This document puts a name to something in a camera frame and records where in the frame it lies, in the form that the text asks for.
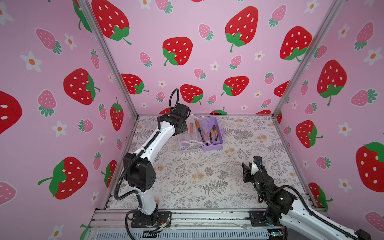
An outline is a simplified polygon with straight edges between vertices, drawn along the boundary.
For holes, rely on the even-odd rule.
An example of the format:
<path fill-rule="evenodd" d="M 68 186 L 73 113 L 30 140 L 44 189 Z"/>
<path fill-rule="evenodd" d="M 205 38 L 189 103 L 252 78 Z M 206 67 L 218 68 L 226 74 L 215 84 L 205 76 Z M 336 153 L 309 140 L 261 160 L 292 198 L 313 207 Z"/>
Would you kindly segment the purple plastic tool box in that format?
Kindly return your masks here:
<path fill-rule="evenodd" d="M 187 131 L 178 135 L 178 151 L 195 152 L 202 150 L 218 151 L 223 149 L 225 130 L 214 116 L 191 115 L 186 121 Z"/>

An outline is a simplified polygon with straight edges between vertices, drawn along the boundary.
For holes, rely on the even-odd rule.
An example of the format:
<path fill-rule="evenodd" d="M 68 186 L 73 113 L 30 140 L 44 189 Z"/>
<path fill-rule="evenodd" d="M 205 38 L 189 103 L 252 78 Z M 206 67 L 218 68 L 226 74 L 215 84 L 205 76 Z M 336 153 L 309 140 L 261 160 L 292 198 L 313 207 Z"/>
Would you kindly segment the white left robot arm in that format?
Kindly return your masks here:
<path fill-rule="evenodd" d="M 170 107 L 170 112 L 157 118 L 157 128 L 149 139 L 134 153 L 124 156 L 124 169 L 118 183 L 123 180 L 133 188 L 139 202 L 139 212 L 148 222 L 155 222 L 158 204 L 155 202 L 152 186 L 156 181 L 154 160 L 169 138 L 187 131 L 190 108 L 183 104 Z"/>

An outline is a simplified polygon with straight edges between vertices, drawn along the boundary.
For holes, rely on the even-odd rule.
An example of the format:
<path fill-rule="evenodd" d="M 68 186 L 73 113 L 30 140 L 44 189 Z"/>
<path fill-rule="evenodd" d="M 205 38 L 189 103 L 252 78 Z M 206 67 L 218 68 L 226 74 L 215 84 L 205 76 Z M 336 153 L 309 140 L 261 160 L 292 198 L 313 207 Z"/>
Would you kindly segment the wooden handle screwdriver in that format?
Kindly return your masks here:
<path fill-rule="evenodd" d="M 201 140 L 202 140 L 202 143 L 204 142 L 204 137 L 203 137 L 203 134 L 202 134 L 202 129 L 201 129 L 201 125 L 199 123 L 199 121 L 195 121 L 195 125 L 196 125 L 196 128 L 200 134 L 200 137 L 201 137 Z"/>

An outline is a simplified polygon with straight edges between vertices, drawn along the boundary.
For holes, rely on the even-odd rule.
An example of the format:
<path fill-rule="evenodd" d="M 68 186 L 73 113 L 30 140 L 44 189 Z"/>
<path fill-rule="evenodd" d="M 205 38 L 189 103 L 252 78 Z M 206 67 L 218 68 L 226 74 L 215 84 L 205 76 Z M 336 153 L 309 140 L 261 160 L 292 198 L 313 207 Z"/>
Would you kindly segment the yellow black cutting pliers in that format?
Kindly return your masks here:
<path fill-rule="evenodd" d="M 209 136 L 210 136 L 211 144 L 213 144 L 214 142 L 216 142 L 218 140 L 218 130 L 217 130 L 216 125 L 212 126 L 211 133 Z"/>

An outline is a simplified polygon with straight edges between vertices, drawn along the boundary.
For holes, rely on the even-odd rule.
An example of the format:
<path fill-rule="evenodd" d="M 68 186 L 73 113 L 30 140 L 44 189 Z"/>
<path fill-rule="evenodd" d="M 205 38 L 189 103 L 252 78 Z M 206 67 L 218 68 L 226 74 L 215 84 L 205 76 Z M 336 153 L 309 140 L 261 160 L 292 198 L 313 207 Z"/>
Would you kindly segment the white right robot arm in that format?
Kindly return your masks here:
<path fill-rule="evenodd" d="M 276 186 L 268 175 L 262 158 L 254 157 L 248 164 L 242 163 L 243 182 L 251 183 L 260 203 L 267 208 L 257 221 L 269 226 L 289 228 L 311 240 L 370 240 L 366 231 L 352 230 L 312 210 L 302 195 L 292 186 Z"/>

